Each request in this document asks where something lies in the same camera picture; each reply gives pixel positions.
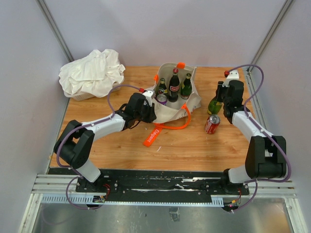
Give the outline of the dark cola glass bottle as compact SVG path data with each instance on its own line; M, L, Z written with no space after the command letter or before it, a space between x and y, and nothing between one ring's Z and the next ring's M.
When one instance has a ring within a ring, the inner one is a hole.
M177 68L173 69L173 75L169 82L169 95L168 100L170 102L176 102L178 100L178 92L179 92L179 77L178 77L179 70Z

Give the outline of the green bottle front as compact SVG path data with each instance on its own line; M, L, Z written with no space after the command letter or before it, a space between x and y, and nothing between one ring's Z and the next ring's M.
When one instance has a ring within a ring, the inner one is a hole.
M209 115L217 115L222 107L222 102L217 100L215 96L208 104L207 113Z

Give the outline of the beige canvas tote bag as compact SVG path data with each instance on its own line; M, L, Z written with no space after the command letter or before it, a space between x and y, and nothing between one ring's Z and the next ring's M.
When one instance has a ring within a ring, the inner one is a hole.
M155 128L143 142L143 145L146 147L152 145L163 129L182 130L186 128L190 124L193 110L201 107L201 97L199 96L194 83L197 67L191 67L184 63L165 63L159 68L154 77L155 84L148 89L156 90L160 84L161 78L165 79L166 85L169 85L169 81L173 76L173 69L175 68L178 69L180 83L184 82L186 74L189 73L191 75L190 84L192 86L192 91L187 99L178 97L176 102L160 101L157 97L153 100L156 114L156 120L153 121ZM184 117L187 118L187 121L182 126L167 125L168 122Z

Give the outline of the red cola can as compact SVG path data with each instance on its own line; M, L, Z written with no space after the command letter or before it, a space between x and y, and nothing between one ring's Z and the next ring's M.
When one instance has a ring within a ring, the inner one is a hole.
M205 132L208 134L214 134L221 122L221 119L218 115L210 115L205 124Z

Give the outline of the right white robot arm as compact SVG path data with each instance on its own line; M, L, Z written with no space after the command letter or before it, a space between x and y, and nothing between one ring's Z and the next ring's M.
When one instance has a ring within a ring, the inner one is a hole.
M225 84L219 81L216 100L223 103L224 116L238 128L249 142L245 164L227 170L220 188L225 194L232 194L238 183L254 181L282 182L290 172L286 156L286 140L265 130L243 105L244 84L231 80Z

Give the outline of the purple soda can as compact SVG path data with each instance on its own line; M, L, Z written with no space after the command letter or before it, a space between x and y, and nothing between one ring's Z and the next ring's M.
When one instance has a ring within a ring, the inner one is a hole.
M167 103L167 96L164 94L158 94L156 97L156 101L162 105L166 105Z

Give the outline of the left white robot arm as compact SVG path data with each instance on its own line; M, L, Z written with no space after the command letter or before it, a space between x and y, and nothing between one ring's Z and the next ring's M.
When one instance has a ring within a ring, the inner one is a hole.
M101 191L104 180L89 159L93 143L109 134L132 129L140 122L156 120L155 96L152 90L134 93L128 103L107 117L85 123L70 121L56 142L54 153L87 180L88 188L93 192Z

